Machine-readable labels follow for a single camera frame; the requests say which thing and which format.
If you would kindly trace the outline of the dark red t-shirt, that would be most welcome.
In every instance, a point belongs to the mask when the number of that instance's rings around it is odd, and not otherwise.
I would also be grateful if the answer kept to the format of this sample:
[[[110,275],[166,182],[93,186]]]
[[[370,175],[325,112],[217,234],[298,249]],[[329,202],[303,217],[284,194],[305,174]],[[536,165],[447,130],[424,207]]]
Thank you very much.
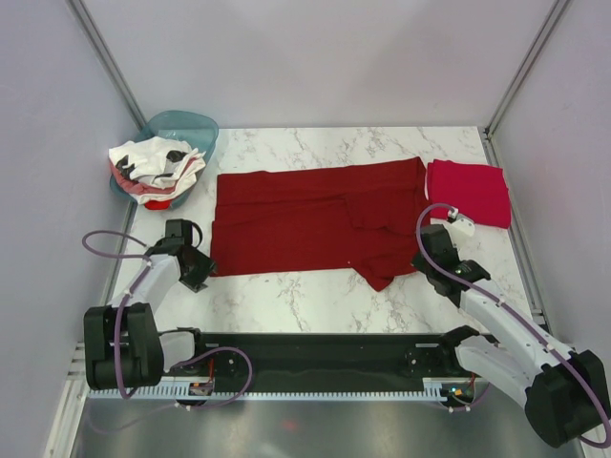
[[[427,207],[416,157],[289,172],[222,174],[211,257],[220,277],[352,269],[375,291],[413,273]]]

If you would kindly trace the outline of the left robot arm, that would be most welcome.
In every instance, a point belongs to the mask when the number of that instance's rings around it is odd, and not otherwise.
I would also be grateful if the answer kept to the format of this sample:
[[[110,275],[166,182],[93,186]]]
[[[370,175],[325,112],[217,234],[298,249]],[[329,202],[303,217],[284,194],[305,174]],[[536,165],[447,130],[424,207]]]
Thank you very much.
[[[109,304],[92,307],[83,318],[86,380],[93,390],[116,389],[123,398],[157,385],[167,351],[154,318],[176,284],[202,291],[216,264],[199,249],[200,227],[188,219],[169,219],[164,236],[142,254],[117,255],[141,261],[135,276]]]

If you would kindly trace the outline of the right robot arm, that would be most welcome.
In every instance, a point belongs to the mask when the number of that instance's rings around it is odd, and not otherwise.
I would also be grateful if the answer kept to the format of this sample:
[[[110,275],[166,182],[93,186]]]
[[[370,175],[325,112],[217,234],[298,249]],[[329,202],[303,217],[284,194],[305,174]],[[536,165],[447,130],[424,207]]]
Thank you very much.
[[[434,291],[484,325],[495,341],[463,326],[446,334],[437,351],[448,375],[473,372],[523,408],[535,433],[557,448],[596,427],[610,428],[604,365],[592,351],[576,352],[510,306],[491,275],[461,260],[448,229],[418,230],[413,267]]]

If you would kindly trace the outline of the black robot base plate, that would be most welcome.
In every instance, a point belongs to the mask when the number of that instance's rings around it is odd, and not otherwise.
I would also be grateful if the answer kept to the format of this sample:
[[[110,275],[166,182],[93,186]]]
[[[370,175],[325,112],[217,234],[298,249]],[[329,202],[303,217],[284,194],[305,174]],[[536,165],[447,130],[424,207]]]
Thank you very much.
[[[229,392],[407,391],[471,377],[441,334],[203,333],[195,344],[202,361],[171,374],[210,375]]]

